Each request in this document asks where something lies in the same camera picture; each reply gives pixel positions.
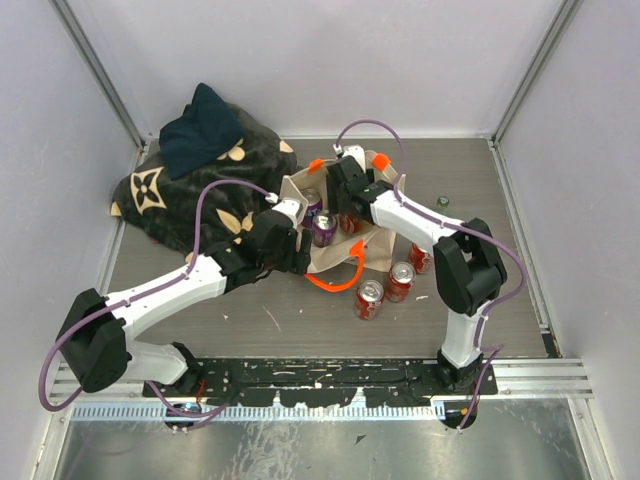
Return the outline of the beige canvas tote bag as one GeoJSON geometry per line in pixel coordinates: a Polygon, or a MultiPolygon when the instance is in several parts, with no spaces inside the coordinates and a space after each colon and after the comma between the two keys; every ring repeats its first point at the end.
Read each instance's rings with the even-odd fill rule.
{"type": "MultiPolygon", "coordinates": [[[[302,226],[304,214],[308,205],[301,191],[307,188],[316,189],[322,197],[323,210],[328,210],[327,202],[327,167],[333,164],[330,159],[316,159],[300,171],[283,177],[280,186],[282,197],[296,198],[303,204],[300,217],[301,225],[298,232],[303,233],[311,229],[302,226]]],[[[345,234],[339,226],[339,214],[333,214],[337,220],[337,230],[332,243],[325,248],[311,245],[311,262],[306,273],[306,278],[315,286],[331,292],[344,291],[358,283],[363,271],[371,269],[385,271],[391,267],[392,253],[395,245],[396,234],[389,229],[375,226],[365,222],[365,228],[355,234],[345,234]],[[336,281],[332,284],[324,282],[319,274],[333,269],[341,264],[350,263],[356,266],[356,273],[352,279],[342,283],[336,281]]]]}

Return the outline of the red cola can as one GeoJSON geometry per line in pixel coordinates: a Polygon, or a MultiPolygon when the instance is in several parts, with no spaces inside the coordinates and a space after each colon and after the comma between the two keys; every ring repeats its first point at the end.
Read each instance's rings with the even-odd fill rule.
{"type": "Polygon", "coordinates": [[[426,250],[412,243],[409,249],[408,262],[413,266],[417,274],[426,274],[433,266],[433,257],[426,250]]]}
{"type": "Polygon", "coordinates": [[[414,284],[416,272],[407,262],[397,262],[389,270],[385,284],[385,298],[391,302],[407,299],[414,284]]]}
{"type": "Polygon", "coordinates": [[[366,224],[363,220],[352,214],[340,213],[339,226],[345,234],[355,235],[361,232],[365,228],[366,224]]]}
{"type": "Polygon", "coordinates": [[[356,290],[354,313],[361,320],[374,319],[384,300],[384,288],[376,280],[363,281],[356,290]]]}

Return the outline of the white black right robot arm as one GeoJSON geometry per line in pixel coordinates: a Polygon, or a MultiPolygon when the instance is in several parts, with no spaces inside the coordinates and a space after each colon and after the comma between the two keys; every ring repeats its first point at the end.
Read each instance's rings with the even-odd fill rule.
{"type": "Polygon", "coordinates": [[[482,369],[485,309],[507,280],[487,224],[427,209],[391,183],[374,180],[373,172],[350,155],[329,164],[326,184],[331,212],[395,232],[431,255],[437,291],[448,308],[436,374],[444,390],[462,393],[482,369]]]}

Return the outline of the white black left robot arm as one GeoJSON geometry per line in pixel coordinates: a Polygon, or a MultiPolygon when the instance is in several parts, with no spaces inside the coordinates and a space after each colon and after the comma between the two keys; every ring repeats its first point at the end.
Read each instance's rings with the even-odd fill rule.
{"type": "Polygon", "coordinates": [[[178,396],[195,393],[201,366],[181,343],[139,341],[152,326],[202,302],[254,284],[272,271],[305,274],[311,238],[299,237],[301,203],[285,198],[260,213],[240,242],[218,242],[195,263],[106,297],[79,294],[59,332],[60,351],[80,388],[100,392],[120,380],[152,381],[178,396]]]}

